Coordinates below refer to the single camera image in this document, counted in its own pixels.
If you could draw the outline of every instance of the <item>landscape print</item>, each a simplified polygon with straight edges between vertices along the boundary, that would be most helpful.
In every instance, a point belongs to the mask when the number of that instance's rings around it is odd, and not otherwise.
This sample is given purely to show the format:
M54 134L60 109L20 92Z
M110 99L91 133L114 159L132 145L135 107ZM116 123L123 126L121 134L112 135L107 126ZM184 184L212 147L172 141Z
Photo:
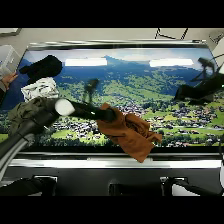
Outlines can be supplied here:
M212 59L206 48L83 49L27 51L19 68L54 55L63 62L61 73L54 77L60 97L81 102L89 79L100 83L93 96L95 106L104 102L124 114L134 113L148 121L151 130L163 135L157 146L217 146L224 134L224 94L217 93L206 106L189 106L173 101L182 84L200 73L199 57ZM104 66L65 66L66 59L105 58ZM150 60L166 58L192 59L189 66L151 67ZM25 86L26 75L19 74L14 86ZM0 115L0 141L7 138L8 111L23 99L18 88L10 88ZM112 146L100 133L95 121L60 117L45 133L36 136L38 146Z

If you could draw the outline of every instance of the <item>gray cloth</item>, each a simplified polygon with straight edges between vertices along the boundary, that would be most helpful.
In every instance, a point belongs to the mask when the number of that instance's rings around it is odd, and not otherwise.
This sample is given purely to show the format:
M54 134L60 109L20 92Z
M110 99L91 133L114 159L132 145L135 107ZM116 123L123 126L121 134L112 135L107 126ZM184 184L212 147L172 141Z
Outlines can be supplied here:
M28 120L30 117L34 116L41 109L46 108L47 98L37 97L28 103L22 102L17 104L11 111L8 113L8 118L11 121L9 128L9 136L13 135L22 122Z

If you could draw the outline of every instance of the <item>gray floor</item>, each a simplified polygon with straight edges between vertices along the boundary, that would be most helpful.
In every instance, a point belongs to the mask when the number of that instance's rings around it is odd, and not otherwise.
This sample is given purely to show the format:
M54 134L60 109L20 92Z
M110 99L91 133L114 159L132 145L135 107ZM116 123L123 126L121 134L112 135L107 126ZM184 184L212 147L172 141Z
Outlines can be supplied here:
M157 28L22 28L17 36L0 37L0 45L12 45L22 55L29 43L70 40L128 40L154 39ZM181 36L183 28L170 28L169 34ZM209 33L223 28L189 28L187 40L207 40L213 50L216 46Z

